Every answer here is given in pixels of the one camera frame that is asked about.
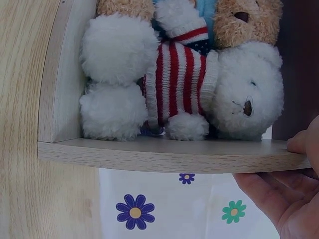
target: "flower print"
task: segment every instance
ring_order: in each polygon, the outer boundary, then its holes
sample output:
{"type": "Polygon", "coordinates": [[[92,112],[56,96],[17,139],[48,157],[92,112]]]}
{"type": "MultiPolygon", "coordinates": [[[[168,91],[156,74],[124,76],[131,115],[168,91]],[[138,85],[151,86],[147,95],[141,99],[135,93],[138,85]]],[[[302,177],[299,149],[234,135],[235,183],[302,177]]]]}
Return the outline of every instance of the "flower print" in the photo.
{"type": "Polygon", "coordinates": [[[194,181],[195,174],[194,173],[180,173],[179,180],[182,181],[182,184],[191,184],[192,181],[194,181]]]}
{"type": "Polygon", "coordinates": [[[116,205],[116,209],[122,212],[118,214],[117,220],[119,222],[126,221],[127,229],[133,230],[137,225],[140,230],[145,230],[145,222],[153,223],[155,221],[155,217],[148,214],[154,211],[154,204],[145,204],[146,198],[144,195],[138,195],[134,200],[132,195],[127,194],[124,196],[124,200],[126,204],[118,203],[116,205]]]}
{"type": "Polygon", "coordinates": [[[225,214],[222,216],[222,220],[227,220],[227,224],[238,223],[239,218],[246,215],[243,212],[246,209],[246,205],[242,205],[242,203],[243,201],[241,200],[237,201],[237,203],[234,201],[229,202],[229,207],[223,208],[225,214]]]}

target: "white teddy bear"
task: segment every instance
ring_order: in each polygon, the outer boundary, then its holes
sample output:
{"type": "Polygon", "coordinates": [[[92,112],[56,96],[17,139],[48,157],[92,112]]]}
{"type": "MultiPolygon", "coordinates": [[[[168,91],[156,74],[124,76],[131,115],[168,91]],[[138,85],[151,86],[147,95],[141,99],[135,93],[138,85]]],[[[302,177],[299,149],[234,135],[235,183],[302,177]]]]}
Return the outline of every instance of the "white teddy bear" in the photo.
{"type": "Polygon", "coordinates": [[[156,18],[170,41],[138,17],[90,20],[81,49],[93,79],[80,99],[84,137],[132,140],[146,123],[171,139],[202,140],[210,122],[221,138],[260,140],[283,109],[277,49],[247,42],[206,55],[207,26],[189,0],[159,1],[156,18]]]}

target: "wooden panel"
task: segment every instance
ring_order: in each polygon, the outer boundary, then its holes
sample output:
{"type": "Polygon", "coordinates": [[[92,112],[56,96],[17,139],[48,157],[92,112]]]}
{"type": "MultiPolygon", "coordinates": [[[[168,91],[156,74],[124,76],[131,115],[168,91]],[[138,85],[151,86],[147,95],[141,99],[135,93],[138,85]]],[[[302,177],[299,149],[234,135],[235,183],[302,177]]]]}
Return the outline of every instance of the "wooden panel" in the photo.
{"type": "Polygon", "coordinates": [[[40,85],[58,5],[0,0],[1,239],[101,238],[98,170],[37,159],[40,85]]]}
{"type": "Polygon", "coordinates": [[[285,111],[273,139],[287,140],[319,115],[319,1],[283,0],[278,47],[283,57],[285,111]]]}
{"type": "Polygon", "coordinates": [[[59,142],[81,135],[79,98],[85,76],[79,63],[81,39],[96,0],[64,0],[53,25],[40,97],[39,141],[59,142]]]}
{"type": "Polygon", "coordinates": [[[100,168],[145,172],[247,173],[309,168],[284,141],[173,141],[139,137],[132,142],[75,139],[38,144],[38,156],[100,168]]]}

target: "curved shelf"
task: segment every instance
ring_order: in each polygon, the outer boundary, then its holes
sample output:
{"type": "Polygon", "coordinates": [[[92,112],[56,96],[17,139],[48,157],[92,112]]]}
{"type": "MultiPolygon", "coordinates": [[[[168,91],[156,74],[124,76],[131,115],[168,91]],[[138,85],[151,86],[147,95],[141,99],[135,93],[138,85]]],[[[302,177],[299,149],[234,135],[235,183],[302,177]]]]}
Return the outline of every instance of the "curved shelf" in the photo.
{"type": "Polygon", "coordinates": [[[38,157],[42,160],[146,172],[248,173],[310,167],[284,141],[200,141],[139,137],[132,142],[82,139],[79,98],[85,76],[81,39],[96,0],[62,0],[53,25],[39,107],[38,157]]]}
{"type": "Polygon", "coordinates": [[[74,139],[40,142],[43,160],[117,170],[163,173],[251,173],[309,168],[304,155],[289,153],[286,142],[173,141],[138,137],[131,142],[74,139]]]}

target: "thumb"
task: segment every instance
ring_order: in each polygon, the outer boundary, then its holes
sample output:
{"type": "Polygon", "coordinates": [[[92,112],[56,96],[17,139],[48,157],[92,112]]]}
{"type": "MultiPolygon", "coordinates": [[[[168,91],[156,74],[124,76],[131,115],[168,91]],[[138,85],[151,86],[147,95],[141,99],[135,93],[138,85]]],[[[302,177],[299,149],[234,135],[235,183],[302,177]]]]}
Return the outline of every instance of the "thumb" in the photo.
{"type": "Polygon", "coordinates": [[[306,153],[306,136],[307,131],[303,130],[297,133],[291,139],[288,139],[287,150],[292,153],[306,153]]]}
{"type": "Polygon", "coordinates": [[[319,175],[319,116],[311,122],[307,129],[305,145],[310,164],[319,175]]]}

